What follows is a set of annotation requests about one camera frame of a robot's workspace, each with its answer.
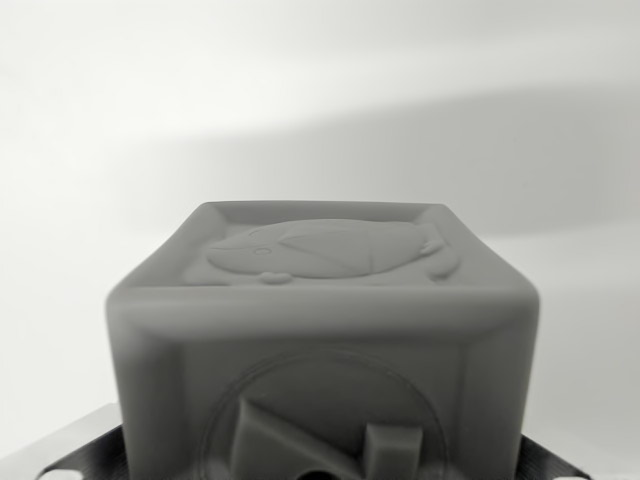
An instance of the hole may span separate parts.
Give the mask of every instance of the hole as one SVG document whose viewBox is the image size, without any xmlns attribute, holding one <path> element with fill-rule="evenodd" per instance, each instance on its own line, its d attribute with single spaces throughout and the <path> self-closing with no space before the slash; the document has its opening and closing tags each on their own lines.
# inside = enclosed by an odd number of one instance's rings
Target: hole
<svg viewBox="0 0 640 480">
<path fill-rule="evenodd" d="M 304 473 L 298 477 L 298 480 L 340 480 L 333 473 L 324 472 L 322 470 L 313 470 Z"/>
</svg>

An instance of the gray 3d printed cube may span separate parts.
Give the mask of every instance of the gray 3d printed cube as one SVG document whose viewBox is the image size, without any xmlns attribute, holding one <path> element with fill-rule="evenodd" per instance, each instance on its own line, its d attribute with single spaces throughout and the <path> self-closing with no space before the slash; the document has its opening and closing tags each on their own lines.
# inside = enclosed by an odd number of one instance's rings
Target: gray 3d printed cube
<svg viewBox="0 0 640 480">
<path fill-rule="evenodd" d="M 537 315 L 444 206 L 204 204 L 107 302 L 131 478 L 513 478 Z"/>
</svg>

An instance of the raised circular outline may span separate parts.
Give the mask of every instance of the raised circular outline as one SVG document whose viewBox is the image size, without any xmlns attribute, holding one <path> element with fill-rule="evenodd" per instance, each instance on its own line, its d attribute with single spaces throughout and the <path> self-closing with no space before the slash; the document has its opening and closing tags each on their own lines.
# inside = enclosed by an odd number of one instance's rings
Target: raised circular outline
<svg viewBox="0 0 640 480">
<path fill-rule="evenodd" d="M 449 464 L 449 449 L 447 446 L 446 438 L 444 435 L 444 429 L 442 428 L 442 424 L 438 419 L 438 416 L 435 414 L 435 410 L 431 405 L 431 402 L 427 397 L 425 397 L 408 379 L 404 376 L 393 370 L 389 365 L 387 365 L 382 360 L 372 357 L 370 355 L 365 355 L 360 352 L 354 352 L 353 350 L 340 349 L 340 348 L 330 348 L 330 347 L 317 347 L 313 350 L 295 350 L 283 352 L 269 358 L 266 358 L 262 361 L 255 363 L 253 366 L 249 367 L 243 374 L 241 374 L 237 380 L 232 382 L 225 391 L 218 397 L 218 400 L 215 402 L 211 413 L 209 414 L 209 418 L 207 420 L 207 425 L 204 429 L 204 434 L 200 441 L 200 445 L 198 447 L 198 455 L 197 455 L 197 465 L 196 465 L 196 474 L 200 480 L 216 480 L 209 478 L 207 474 L 207 456 L 209 452 L 209 445 L 211 444 L 211 436 L 213 427 L 216 424 L 218 416 L 221 414 L 224 407 L 228 404 L 228 402 L 234 398 L 237 398 L 240 392 L 250 383 L 252 383 L 257 378 L 281 367 L 283 365 L 288 365 L 291 363 L 295 363 L 299 360 L 308 360 L 312 358 L 330 358 L 334 359 L 336 357 L 347 358 L 351 361 L 358 362 L 368 368 L 373 370 L 377 370 L 389 377 L 393 380 L 397 381 L 400 385 L 403 385 L 410 395 L 416 398 L 418 401 L 422 402 L 426 407 L 427 411 L 432 417 L 433 423 L 438 431 L 438 438 L 440 440 L 440 447 L 442 449 L 444 458 L 442 466 L 438 469 L 438 475 L 435 477 L 436 479 L 443 479 L 444 474 Z"/>
</svg>

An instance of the small square protrusion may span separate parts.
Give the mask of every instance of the small square protrusion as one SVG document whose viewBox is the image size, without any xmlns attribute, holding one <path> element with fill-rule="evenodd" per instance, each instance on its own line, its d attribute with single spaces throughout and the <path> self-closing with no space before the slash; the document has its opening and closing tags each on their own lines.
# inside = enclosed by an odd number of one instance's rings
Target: small square protrusion
<svg viewBox="0 0 640 480">
<path fill-rule="evenodd" d="M 422 430 L 367 425 L 363 467 L 367 480 L 414 480 L 420 462 Z"/>
</svg>

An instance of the white backdrop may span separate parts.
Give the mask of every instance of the white backdrop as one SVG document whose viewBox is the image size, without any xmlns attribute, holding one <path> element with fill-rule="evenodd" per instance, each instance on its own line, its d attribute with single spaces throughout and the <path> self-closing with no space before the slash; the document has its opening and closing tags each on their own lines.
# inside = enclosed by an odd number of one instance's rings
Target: white backdrop
<svg viewBox="0 0 640 480">
<path fill-rule="evenodd" d="M 116 399 L 103 302 L 204 201 L 449 205 L 539 287 L 525 432 L 640 473 L 640 4 L 0 3 L 0 457 Z"/>
</svg>

